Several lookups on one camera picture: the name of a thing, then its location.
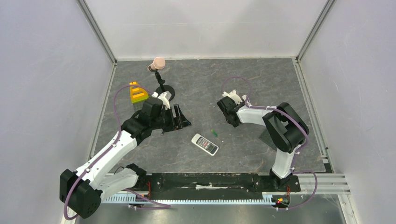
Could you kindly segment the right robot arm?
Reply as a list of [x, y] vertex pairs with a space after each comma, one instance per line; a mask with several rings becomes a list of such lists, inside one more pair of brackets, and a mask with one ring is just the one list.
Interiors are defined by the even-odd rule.
[[278, 106], [254, 106], [230, 96], [220, 99], [217, 106], [233, 127], [247, 123], [266, 127], [276, 148], [269, 183], [275, 190], [284, 189], [293, 176], [294, 156], [309, 142], [309, 128], [296, 111], [286, 102]]

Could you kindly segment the white grey remote control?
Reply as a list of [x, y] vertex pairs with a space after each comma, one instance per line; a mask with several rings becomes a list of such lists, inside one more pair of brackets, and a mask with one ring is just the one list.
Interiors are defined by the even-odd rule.
[[195, 134], [192, 137], [191, 142], [204, 152], [208, 153], [210, 156], [214, 156], [219, 149], [217, 145], [215, 145], [213, 142], [209, 141], [207, 138], [203, 137], [199, 133]]

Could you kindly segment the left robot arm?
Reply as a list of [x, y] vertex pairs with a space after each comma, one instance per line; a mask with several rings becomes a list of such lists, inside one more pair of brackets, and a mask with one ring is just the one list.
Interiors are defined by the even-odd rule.
[[107, 173], [127, 153], [150, 137], [153, 130], [172, 132], [191, 126], [178, 104], [170, 106], [167, 99], [149, 98], [142, 108], [125, 120], [111, 141], [88, 162], [60, 175], [59, 198], [64, 203], [64, 217], [73, 220], [90, 217], [101, 202], [128, 189], [142, 190], [147, 179], [136, 165], [128, 165], [119, 174]]

